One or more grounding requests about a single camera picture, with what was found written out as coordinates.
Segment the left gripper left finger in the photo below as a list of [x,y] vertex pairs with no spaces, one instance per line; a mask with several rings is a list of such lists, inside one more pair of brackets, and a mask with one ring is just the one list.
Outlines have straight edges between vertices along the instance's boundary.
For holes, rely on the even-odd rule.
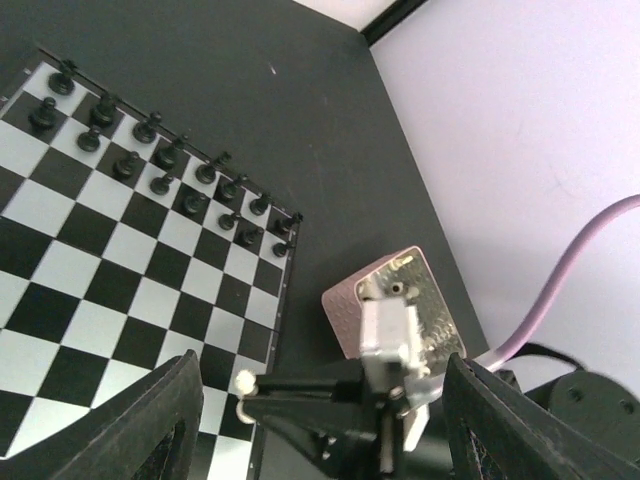
[[186,479],[203,408],[193,350],[1,462],[3,479]]

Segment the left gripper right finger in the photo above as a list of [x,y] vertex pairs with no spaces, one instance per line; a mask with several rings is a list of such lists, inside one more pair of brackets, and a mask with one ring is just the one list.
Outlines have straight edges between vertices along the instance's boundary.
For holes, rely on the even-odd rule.
[[575,371],[523,394],[454,355],[442,402],[457,479],[639,476],[639,401],[604,375]]

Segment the white rook piece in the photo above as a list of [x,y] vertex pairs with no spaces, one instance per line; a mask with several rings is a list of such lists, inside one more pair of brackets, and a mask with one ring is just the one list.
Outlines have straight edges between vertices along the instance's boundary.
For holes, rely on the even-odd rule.
[[250,370],[241,370],[235,377],[234,386],[238,391],[238,403],[236,405],[238,419],[247,425],[255,424],[256,420],[244,411],[243,405],[246,397],[254,396],[258,391],[255,373]]

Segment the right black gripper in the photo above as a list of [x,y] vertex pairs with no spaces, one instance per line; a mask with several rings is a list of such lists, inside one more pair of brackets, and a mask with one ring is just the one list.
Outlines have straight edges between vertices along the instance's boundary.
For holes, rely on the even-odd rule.
[[244,411],[326,477],[406,478],[397,404],[372,391],[361,359],[309,373],[256,375],[256,386],[257,393],[244,399]]

